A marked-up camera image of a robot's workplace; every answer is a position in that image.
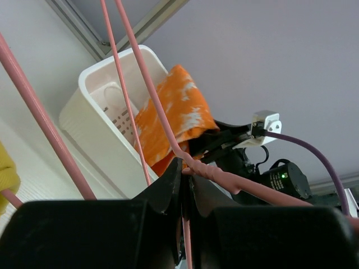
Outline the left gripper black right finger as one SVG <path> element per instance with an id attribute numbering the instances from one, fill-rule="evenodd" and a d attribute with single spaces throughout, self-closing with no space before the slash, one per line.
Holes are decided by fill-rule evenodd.
<path id="1" fill-rule="evenodd" d="M 357 268 L 353 226 L 330 207 L 242 206 L 188 179 L 194 268 Z"/>

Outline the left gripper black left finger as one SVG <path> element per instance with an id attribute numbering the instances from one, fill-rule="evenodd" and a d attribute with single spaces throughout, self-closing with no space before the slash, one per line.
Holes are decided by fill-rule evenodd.
<path id="1" fill-rule="evenodd" d="M 1 236 L 2 268 L 174 268 L 182 160 L 130 200 L 23 204 Z"/>

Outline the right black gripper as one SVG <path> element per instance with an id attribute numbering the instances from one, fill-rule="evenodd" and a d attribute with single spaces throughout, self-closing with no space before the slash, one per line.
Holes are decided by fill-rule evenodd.
<path id="1" fill-rule="evenodd" d="M 189 140 L 192 157 L 198 156 L 205 164 L 215 163 L 223 171 L 233 174 L 258 174 L 259 166 L 252 164 L 245 148 L 235 148 L 249 140 L 251 126 L 234 126 L 215 121 L 218 130 L 207 130 L 198 138 Z"/>

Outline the pink hanger of orange trousers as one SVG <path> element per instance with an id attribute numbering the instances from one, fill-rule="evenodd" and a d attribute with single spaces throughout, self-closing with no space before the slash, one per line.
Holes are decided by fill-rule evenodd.
<path id="1" fill-rule="evenodd" d="M 103 11 L 103 16 L 105 19 L 105 25 L 107 28 L 107 33 L 108 33 L 108 37 L 109 37 L 109 41 L 110 41 L 110 45 L 111 45 L 111 49 L 112 49 L 112 53 L 113 53 L 113 57 L 114 57 L 114 62 L 116 65 L 116 69 L 117 69 L 117 73 L 118 73 L 118 77 L 119 77 L 119 81 L 121 84 L 121 89 L 123 92 L 123 96 L 125 99 L 125 103 L 127 105 L 127 109 L 128 112 L 130 113 L 130 120 L 131 123 L 133 125 L 133 127 L 135 127 L 134 133 L 135 133 L 135 140 L 137 141 L 137 144 L 140 146 L 140 140 L 139 140 L 139 135 L 137 133 L 137 129 L 135 126 L 135 121 L 134 121 L 134 117 L 133 117 L 133 113 L 132 113 L 132 109 L 131 106 L 129 104 L 129 98 L 128 98 L 128 93 L 127 93 L 127 89 L 126 89 L 126 84 L 125 84 L 125 80 L 123 78 L 123 74 L 122 74 L 122 68 L 121 68 L 121 64 L 119 62 L 119 57 L 118 57 L 118 52 L 117 52 L 117 48 L 116 48 L 116 44 L 115 44 L 115 40 L 114 40 L 114 36 L 113 36 L 113 32 L 112 32 L 112 27 L 111 27 L 111 22 L 108 16 L 108 11 L 107 11 L 107 7 L 106 7 L 106 3 L 105 1 L 100 1 L 101 2 L 101 7 L 102 7 L 102 11 Z M 227 173 L 227 172 L 223 172 L 222 170 L 220 170 L 217 167 L 213 167 L 213 166 L 208 166 L 206 164 L 201 163 L 198 160 L 194 160 L 188 153 L 184 152 L 179 144 L 176 141 L 176 138 L 172 132 L 171 126 L 168 122 L 168 119 L 166 117 L 166 114 L 163 110 L 163 107 L 160 103 L 160 99 L 158 98 L 156 89 L 154 87 L 154 84 L 151 80 L 149 71 L 147 69 L 147 66 L 144 62 L 144 59 L 142 57 L 142 54 L 140 52 L 140 48 L 138 46 L 138 43 L 136 41 L 134 32 L 132 31 L 132 27 L 130 25 L 130 22 L 128 20 L 128 17 L 126 15 L 125 9 L 123 7 L 123 4 L 121 1 L 115 1 L 118 12 L 120 14 L 122 23 L 125 27 L 125 31 L 127 34 L 127 37 L 130 41 L 130 45 L 132 48 L 132 51 L 135 55 L 137 64 L 140 68 L 142 77 L 145 81 L 145 85 L 147 87 L 147 90 L 149 92 L 149 95 L 153 101 L 153 104 L 155 106 L 155 109 L 157 111 L 157 115 L 159 117 L 159 120 L 162 124 L 162 127 L 164 129 L 165 135 L 172 147 L 172 150 L 174 151 L 174 153 L 176 154 L 177 157 L 180 157 L 182 159 L 184 159 L 184 161 L 187 163 L 187 165 L 189 166 L 189 170 L 187 169 L 185 172 L 198 172 L 198 175 L 202 175 L 202 176 L 208 176 L 209 179 L 213 179 L 214 181 L 216 180 L 220 180 L 220 179 L 224 179 L 224 177 L 228 178 L 228 181 L 224 182 L 224 183 L 231 183 L 231 184 L 237 184 L 237 185 L 233 185 L 233 190 L 234 191 L 257 191 L 257 193 L 259 194 L 259 198 L 262 199 L 268 199 L 268 202 L 272 202 L 273 204 L 278 204 L 278 205 L 289 205 L 289 202 L 291 203 L 291 205 L 299 205 L 300 206 L 311 206 L 311 204 L 305 204 L 304 201 L 298 200 L 294 197 L 288 196 L 284 193 L 280 193 L 277 192 L 271 188 L 268 188 L 264 185 L 261 184 L 257 184 L 255 182 L 252 182 L 248 179 L 245 179 L 243 177 L 231 174 L 231 173 Z M 349 203 L 347 201 L 347 197 L 343 188 L 343 184 L 341 183 L 337 172 L 334 170 L 333 166 L 331 165 L 331 163 L 329 162 L 329 160 L 315 147 L 313 147 L 311 144 L 303 141 L 303 140 L 299 140 L 297 138 L 291 137 L 291 136 L 286 136 L 283 134 L 275 134 L 273 132 L 265 132 L 266 136 L 269 137 L 274 137 L 276 139 L 280 139 L 280 140 L 285 140 L 285 141 L 289 141 L 291 143 L 295 143 L 297 145 L 302 146 L 303 148 L 306 148 L 307 150 L 309 150 L 310 152 L 312 152 L 321 162 L 322 164 L 326 167 L 328 173 L 330 174 L 333 183 L 335 183 L 335 187 L 337 189 L 337 194 L 339 199 L 341 200 L 341 207 L 342 207 L 342 212 L 347 215 L 349 217 L 350 221 L 354 221 L 354 224 L 358 224 L 358 218 L 352 218 L 350 215 L 350 211 L 349 211 Z M 140 149 L 140 159 L 141 159 L 141 163 L 142 163 L 142 167 L 144 170 L 144 174 L 145 174 L 145 178 L 146 181 L 149 183 L 149 176 L 148 176 L 148 170 L 146 168 L 146 161 L 144 158 L 144 154 L 142 152 L 142 149 Z M 186 251 L 186 260 L 187 260 L 187 267 L 188 268 L 193 268 L 193 264 L 192 264 L 192 251 L 191 251 L 191 239 L 190 239 L 190 221 L 189 220 L 185 220 L 183 217 L 183 232 L 184 232 L 184 236 L 185 236 L 185 251 Z"/>

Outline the orange trousers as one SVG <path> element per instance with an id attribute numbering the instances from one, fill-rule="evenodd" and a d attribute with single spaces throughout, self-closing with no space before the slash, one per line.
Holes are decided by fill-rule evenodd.
<path id="1" fill-rule="evenodd" d="M 157 94 L 172 132 L 180 148 L 189 153 L 189 140 L 200 137 L 206 131 L 219 130 L 210 108 L 190 74 L 181 66 L 174 66 L 165 79 L 157 85 Z M 155 110 L 148 98 L 135 117 L 140 146 L 146 163 L 157 176 L 161 176 L 175 154 L 165 135 Z"/>

